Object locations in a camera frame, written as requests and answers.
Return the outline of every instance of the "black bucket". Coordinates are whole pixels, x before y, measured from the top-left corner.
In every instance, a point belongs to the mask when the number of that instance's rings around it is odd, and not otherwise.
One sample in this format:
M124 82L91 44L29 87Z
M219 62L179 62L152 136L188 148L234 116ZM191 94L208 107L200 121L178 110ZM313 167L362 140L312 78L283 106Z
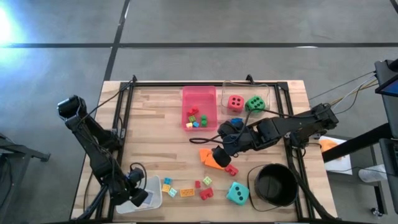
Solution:
M258 173L254 190L266 202L288 206L297 198L299 185L289 168L282 164L269 164Z

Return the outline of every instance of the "wooden tabletop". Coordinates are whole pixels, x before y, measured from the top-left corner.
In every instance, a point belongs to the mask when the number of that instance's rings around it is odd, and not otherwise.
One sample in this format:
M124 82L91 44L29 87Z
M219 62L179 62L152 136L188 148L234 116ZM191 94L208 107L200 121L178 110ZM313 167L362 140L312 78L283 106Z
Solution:
M305 91L304 82L301 80L286 81L289 84L290 97L294 113L309 110L310 105ZM120 82L104 82L99 103L107 100L119 90ZM264 93L269 87L239 88L237 94ZM271 110L277 111L275 92L270 88L269 99ZM234 116L223 114L220 106L222 87L217 87L218 123L222 123ZM96 113L96 120L105 129L112 127L117 98L100 107ZM239 169L238 175L232 177L223 170L206 167L200 162L199 149L215 147L217 144L208 143L197 145L189 143L192 137L209 138L216 135L216 131L186 132L181 127L182 88L181 87L135 87L133 101L130 110L130 119L126 133L122 170L127 173L132 162L141 162L147 169L148 176L158 175L162 182L165 177L173 179L174 189L194 188L195 180L203 180L210 177L213 182L214 197L203 201L199 192L194 197L181 198L178 195L171 198L163 193L163 204L160 208L135 213L114 213L114 222L289 222L296 221L297 216L294 204L281 207L269 212L257 212L250 202L239 206L226 198L230 185L237 181L246 185L248 171L261 164L279 163L287 165L284 143L279 141L275 146L261 151L249 150L240 153L238 158L233 158L232 164ZM249 122L261 118L273 117L274 114L263 113L261 117L251 118ZM333 216L336 216L335 204L331 194L328 177L323 166L322 154L319 147L310 144L306 148L307 153L304 163L307 171L308 182L311 191L319 202ZM256 177L258 170L250 175L250 180ZM83 213L83 196L91 173L89 158L86 157L80 177L80 183L73 206L72 218ZM273 208L273 205L259 200L250 185L253 202L258 209ZM86 207L94 199L100 189L96 179L93 178L88 188ZM300 199L304 216L307 217L307 209L300 190ZM107 215L108 203L104 206L103 216Z

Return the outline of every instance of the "gray floor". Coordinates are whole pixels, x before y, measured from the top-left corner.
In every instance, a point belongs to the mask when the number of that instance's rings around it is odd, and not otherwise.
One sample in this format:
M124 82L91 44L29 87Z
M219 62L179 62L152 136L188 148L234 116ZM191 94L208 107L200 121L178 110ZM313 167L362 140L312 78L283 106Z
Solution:
M11 42L112 42L124 1L0 1ZM194 1L133 0L121 42L396 42L398 14L388 0ZM308 96L397 58L395 48L323 49L119 49L111 80L305 80ZM18 143L51 152L33 160L5 223L67 220L83 150L57 116L72 94L88 107L98 102L111 49L0 49L0 132ZM329 102L365 78L311 101ZM348 107L342 103L337 111ZM332 134L353 137L386 122L381 97L362 91L338 116ZM374 218L373 189L331 182L344 220L393 223L398 217L386 190L388 215Z

